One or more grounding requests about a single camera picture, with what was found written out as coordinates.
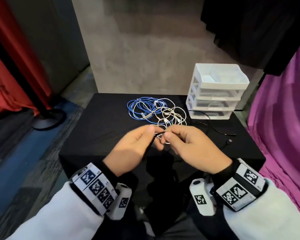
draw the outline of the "black curtain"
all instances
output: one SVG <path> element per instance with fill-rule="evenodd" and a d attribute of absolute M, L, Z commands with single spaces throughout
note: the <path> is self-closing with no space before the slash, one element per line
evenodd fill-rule
<path fill-rule="evenodd" d="M 280 76 L 300 46 L 300 0 L 205 0 L 201 20 L 241 64 Z"/>

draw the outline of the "gray wall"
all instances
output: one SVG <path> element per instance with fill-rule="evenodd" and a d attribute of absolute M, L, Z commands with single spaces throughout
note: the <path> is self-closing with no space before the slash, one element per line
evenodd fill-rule
<path fill-rule="evenodd" d="M 204 0 L 72 2 L 99 92 L 187 94 L 195 63 L 236 63 L 200 21 Z"/>
<path fill-rule="evenodd" d="M 89 64 L 71 0 L 6 0 L 59 93 Z"/>

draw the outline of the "white controller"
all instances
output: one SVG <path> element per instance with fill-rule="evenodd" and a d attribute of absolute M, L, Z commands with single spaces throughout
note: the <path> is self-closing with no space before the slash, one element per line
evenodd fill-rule
<path fill-rule="evenodd" d="M 109 212 L 106 213 L 111 220 L 121 220 L 124 217 L 132 195 L 132 190 L 122 183 L 117 184 L 116 190 L 119 190 L 120 194 L 109 207 Z"/>
<path fill-rule="evenodd" d="M 210 199 L 211 195 L 207 189 L 207 182 L 203 178 L 195 179 L 189 186 L 193 200 L 203 216 L 213 216 L 215 207 Z"/>

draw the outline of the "white sweatshirt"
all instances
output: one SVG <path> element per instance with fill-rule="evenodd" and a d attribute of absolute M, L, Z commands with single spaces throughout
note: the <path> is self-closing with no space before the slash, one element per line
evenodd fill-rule
<path fill-rule="evenodd" d="M 239 239 L 300 240 L 300 213 L 289 197 L 268 179 L 267 191 L 255 202 L 224 216 Z M 103 221 L 65 183 L 36 216 L 8 240 L 91 240 Z"/>

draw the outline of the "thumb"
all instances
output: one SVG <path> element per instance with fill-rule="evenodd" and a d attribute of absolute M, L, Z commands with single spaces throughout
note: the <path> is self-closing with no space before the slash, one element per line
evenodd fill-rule
<path fill-rule="evenodd" d="M 155 136 L 155 127 L 149 125 L 148 128 L 144 131 L 140 139 L 137 141 L 137 144 L 140 148 L 146 149 L 151 143 L 153 137 Z"/>
<path fill-rule="evenodd" d="M 164 133 L 164 138 L 178 151 L 179 154 L 186 145 L 175 133 L 169 131 Z"/>

